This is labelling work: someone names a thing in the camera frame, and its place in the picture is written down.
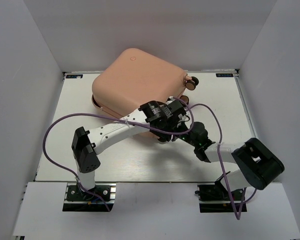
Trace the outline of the pink suitcase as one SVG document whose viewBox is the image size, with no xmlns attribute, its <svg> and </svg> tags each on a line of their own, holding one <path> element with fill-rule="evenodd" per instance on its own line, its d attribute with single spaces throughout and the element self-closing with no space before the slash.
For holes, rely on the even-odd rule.
<svg viewBox="0 0 300 240">
<path fill-rule="evenodd" d="M 120 119 L 150 101 L 166 103 L 173 97 L 188 102 L 183 93 L 199 80 L 180 67 L 129 48 L 92 83 L 92 100 L 99 109 Z"/>
</svg>

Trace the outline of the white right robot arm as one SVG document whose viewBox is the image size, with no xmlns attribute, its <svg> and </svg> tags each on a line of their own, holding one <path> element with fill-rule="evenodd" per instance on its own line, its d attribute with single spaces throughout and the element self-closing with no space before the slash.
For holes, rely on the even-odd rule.
<svg viewBox="0 0 300 240">
<path fill-rule="evenodd" d="M 238 166 L 235 171 L 226 171 L 215 182 L 216 195 L 226 200 L 238 189 L 253 187 L 265 189 L 285 171 L 284 164 L 259 139 L 252 137 L 244 143 L 217 144 L 208 137 L 208 131 L 201 122 L 194 122 L 193 128 L 176 138 L 194 147 L 196 157 L 206 163 L 222 160 Z"/>
</svg>

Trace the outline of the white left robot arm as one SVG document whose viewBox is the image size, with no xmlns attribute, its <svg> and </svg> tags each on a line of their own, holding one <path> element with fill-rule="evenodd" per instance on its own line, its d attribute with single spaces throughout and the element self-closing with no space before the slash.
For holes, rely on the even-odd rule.
<svg viewBox="0 0 300 240">
<path fill-rule="evenodd" d="M 184 123 L 187 106 L 186 102 L 174 97 L 168 98 L 165 103 L 152 100 L 104 126 L 90 130 L 77 128 L 71 148 L 77 165 L 80 196 L 86 200 L 95 196 L 95 170 L 101 165 L 98 156 L 109 147 L 146 132 L 162 142 L 187 134 L 190 131 Z"/>
</svg>

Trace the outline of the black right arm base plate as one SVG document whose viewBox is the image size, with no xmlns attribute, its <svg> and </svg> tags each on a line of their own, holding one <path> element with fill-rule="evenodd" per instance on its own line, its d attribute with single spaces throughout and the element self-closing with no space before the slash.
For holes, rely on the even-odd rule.
<svg viewBox="0 0 300 240">
<path fill-rule="evenodd" d="M 228 194 L 224 194 L 215 184 L 199 184 L 194 194 L 199 200 L 200 213 L 234 213 Z M 240 204 L 246 200 L 243 189 L 235 190 L 232 193 L 234 206 L 239 213 Z"/>
</svg>

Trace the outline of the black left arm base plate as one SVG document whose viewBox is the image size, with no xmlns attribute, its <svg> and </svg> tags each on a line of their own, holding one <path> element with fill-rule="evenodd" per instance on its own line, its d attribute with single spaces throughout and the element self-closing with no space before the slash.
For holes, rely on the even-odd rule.
<svg viewBox="0 0 300 240">
<path fill-rule="evenodd" d="M 63 212 L 108 213 L 112 210 L 116 197 L 116 184 L 97 184 L 91 192 L 99 195 L 105 201 L 80 189 L 77 184 L 68 184 L 63 201 Z"/>
</svg>

